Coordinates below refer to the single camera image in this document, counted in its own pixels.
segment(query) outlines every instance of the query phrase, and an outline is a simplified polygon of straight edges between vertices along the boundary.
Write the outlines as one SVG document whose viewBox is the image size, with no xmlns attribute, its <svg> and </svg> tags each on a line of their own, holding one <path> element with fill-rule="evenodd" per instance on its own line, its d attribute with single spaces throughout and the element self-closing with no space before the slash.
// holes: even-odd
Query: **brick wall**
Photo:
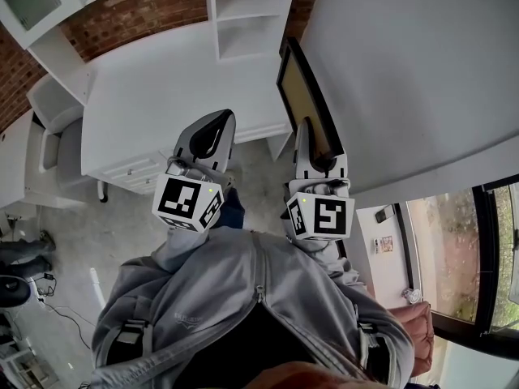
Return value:
<svg viewBox="0 0 519 389">
<path fill-rule="evenodd" d="M 31 108 L 25 94 L 45 73 L 0 24 L 0 132 Z"/>
<path fill-rule="evenodd" d="M 310 19 L 315 0 L 292 0 L 289 18 L 286 22 L 285 36 L 294 36 L 301 40 Z"/>
<path fill-rule="evenodd" d="M 285 34 L 301 38 L 315 0 L 293 0 Z M 205 0 L 98 0 L 61 28 L 85 61 L 154 33 L 207 19 Z M 27 90 L 45 74 L 0 25 L 0 131 L 30 108 Z"/>
</svg>

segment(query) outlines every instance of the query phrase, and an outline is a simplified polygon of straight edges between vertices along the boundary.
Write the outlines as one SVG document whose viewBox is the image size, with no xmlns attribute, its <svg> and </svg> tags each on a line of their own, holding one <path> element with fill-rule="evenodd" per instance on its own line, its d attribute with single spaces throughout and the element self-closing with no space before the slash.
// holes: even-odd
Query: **strap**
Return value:
<svg viewBox="0 0 519 389">
<path fill-rule="evenodd" d="M 391 354 L 376 324 L 358 323 L 360 364 L 377 382 L 389 384 L 392 379 Z"/>
<path fill-rule="evenodd" d="M 151 300 L 137 297 L 133 318 L 128 319 L 118 330 L 109 345 L 106 365 L 147 357 L 153 352 L 153 325 L 149 322 Z"/>
</svg>

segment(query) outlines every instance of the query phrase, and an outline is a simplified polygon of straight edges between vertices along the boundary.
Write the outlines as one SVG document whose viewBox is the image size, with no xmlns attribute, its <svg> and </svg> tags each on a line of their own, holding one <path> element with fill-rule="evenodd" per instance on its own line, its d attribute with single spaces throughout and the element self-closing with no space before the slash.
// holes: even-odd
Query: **sticker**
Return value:
<svg viewBox="0 0 519 389">
<path fill-rule="evenodd" d="M 158 211 L 190 219 L 195 211 L 200 184 L 171 178 L 165 185 Z"/>
<path fill-rule="evenodd" d="M 392 252 L 392 237 L 377 237 L 375 239 L 375 253 Z"/>
<path fill-rule="evenodd" d="M 215 214 L 217 213 L 220 206 L 221 206 L 221 196 L 220 196 L 220 192 L 217 192 L 217 195 L 212 199 L 208 208 L 205 209 L 204 213 L 202 214 L 202 217 L 200 217 L 200 223 L 202 224 L 202 226 L 204 228 L 208 227 L 209 222 L 215 216 Z"/>
<path fill-rule="evenodd" d="M 307 229 L 305 228 L 305 223 L 302 220 L 301 209 L 299 208 L 299 203 L 297 200 L 294 200 L 289 205 L 289 212 L 295 234 L 302 235 L 303 233 L 306 233 Z"/>
<path fill-rule="evenodd" d="M 194 225 L 190 224 L 189 222 L 184 222 L 182 220 L 174 220 L 170 219 L 169 217 L 159 216 L 166 224 L 171 226 L 172 228 L 179 228 L 179 229 L 185 229 L 185 230 L 194 230 L 196 231 L 196 228 Z"/>
<path fill-rule="evenodd" d="M 316 198 L 314 232 L 346 235 L 346 203 L 342 200 Z"/>
</svg>

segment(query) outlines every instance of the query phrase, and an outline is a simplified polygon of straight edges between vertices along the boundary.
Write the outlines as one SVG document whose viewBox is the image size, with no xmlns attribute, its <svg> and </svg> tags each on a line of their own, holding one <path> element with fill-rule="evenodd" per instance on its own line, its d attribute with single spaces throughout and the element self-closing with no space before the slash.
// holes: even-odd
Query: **pink chair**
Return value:
<svg viewBox="0 0 519 389">
<path fill-rule="evenodd" d="M 411 377 L 431 369 L 435 333 L 432 328 L 431 305 L 422 301 L 412 306 L 389 310 L 404 326 L 414 343 L 414 368 Z"/>
</svg>

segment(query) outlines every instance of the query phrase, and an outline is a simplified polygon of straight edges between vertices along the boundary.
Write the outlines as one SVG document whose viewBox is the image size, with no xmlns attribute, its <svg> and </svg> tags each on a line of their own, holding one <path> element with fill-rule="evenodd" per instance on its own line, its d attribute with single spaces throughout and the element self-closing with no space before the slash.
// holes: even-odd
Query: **window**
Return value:
<svg viewBox="0 0 519 389">
<path fill-rule="evenodd" d="M 519 175 L 407 208 L 412 283 L 435 335 L 519 360 Z"/>
<path fill-rule="evenodd" d="M 519 305 L 510 301 L 512 284 L 514 232 L 516 231 L 519 202 L 519 184 L 498 187 L 493 190 L 497 208 L 497 221 L 500 239 L 500 274 L 495 297 L 495 308 L 492 316 L 492 330 L 502 328 L 519 330 Z"/>
<path fill-rule="evenodd" d="M 478 219 L 472 190 L 408 203 L 431 308 L 474 322 L 479 293 Z"/>
</svg>

